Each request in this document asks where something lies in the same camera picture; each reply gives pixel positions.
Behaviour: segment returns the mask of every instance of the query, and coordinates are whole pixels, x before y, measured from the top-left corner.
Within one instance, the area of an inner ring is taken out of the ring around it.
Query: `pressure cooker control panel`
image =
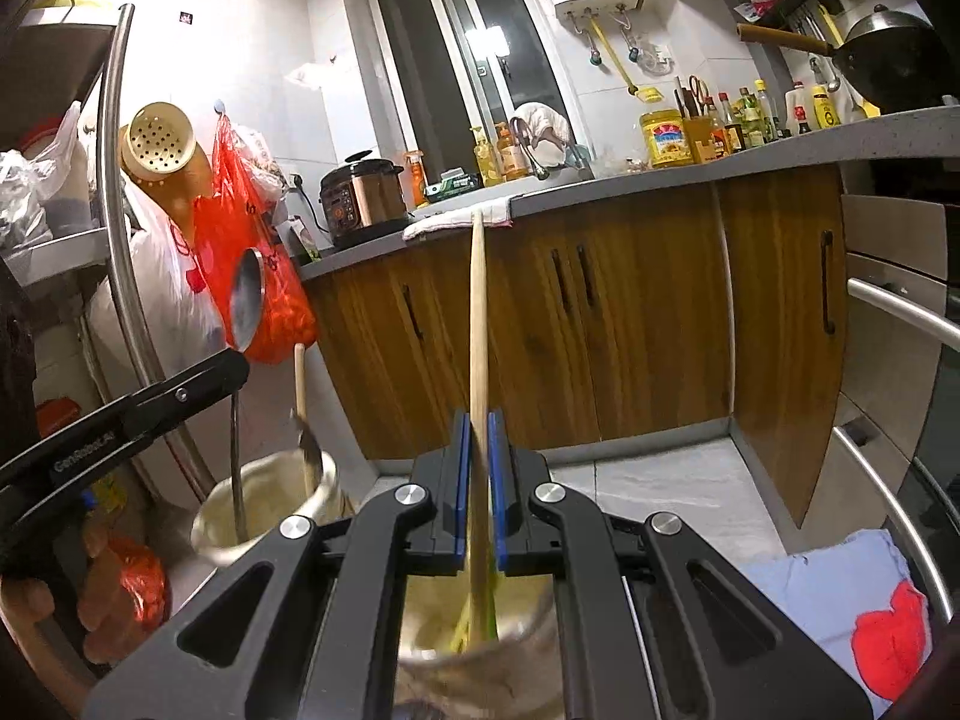
[[[357,211],[353,188],[349,184],[328,191],[323,195],[323,211],[330,225],[330,233],[347,232],[357,227],[360,214]]]

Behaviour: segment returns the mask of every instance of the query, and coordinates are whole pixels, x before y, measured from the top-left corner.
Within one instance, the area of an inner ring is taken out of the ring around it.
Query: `drawer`
[[[847,276],[944,315],[947,287],[913,271],[857,254],[847,255]],[[939,341],[862,300],[848,296],[847,345],[840,389],[906,457],[923,431],[937,377]]]
[[[848,426],[851,435],[867,437],[860,451],[887,487],[899,488],[909,467],[906,457],[843,395],[837,401],[833,424]],[[842,443],[831,435],[817,487],[800,525],[805,548],[832,546],[861,528],[880,528],[886,517],[880,494]]]
[[[924,200],[870,194],[844,194],[841,200],[848,251],[947,280],[944,206]]]

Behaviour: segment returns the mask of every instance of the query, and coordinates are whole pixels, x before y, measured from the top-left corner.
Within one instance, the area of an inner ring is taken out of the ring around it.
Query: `white tile floor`
[[[618,517],[642,522],[654,512],[674,512],[734,565],[786,554],[729,438],[627,460],[561,466],[550,475]],[[405,481],[381,476],[367,499]]]

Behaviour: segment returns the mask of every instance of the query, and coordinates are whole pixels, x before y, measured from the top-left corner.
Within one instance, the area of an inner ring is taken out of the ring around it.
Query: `electric pressure cooker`
[[[347,248],[402,230],[410,223],[400,188],[403,167],[389,159],[347,157],[320,181],[320,203],[336,248]]]

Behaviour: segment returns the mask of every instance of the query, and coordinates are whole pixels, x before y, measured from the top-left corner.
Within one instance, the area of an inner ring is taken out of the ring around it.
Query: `pressure cooker lid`
[[[345,160],[347,162],[346,165],[342,165],[336,170],[330,170],[330,172],[320,180],[320,191],[329,189],[344,181],[349,181],[357,175],[377,175],[378,173],[381,175],[391,175],[393,173],[395,175],[396,173],[402,172],[403,167],[397,167],[397,165],[389,159],[365,159],[365,157],[371,154],[373,154],[373,152],[369,149],[351,154]]]
[[[861,35],[869,35],[872,32],[880,32],[882,29],[902,28],[903,26],[912,26],[912,28],[933,29],[923,19],[917,18],[910,13],[904,13],[899,10],[890,10],[886,5],[875,5],[874,12],[858,20],[847,33],[847,43],[851,42]]]

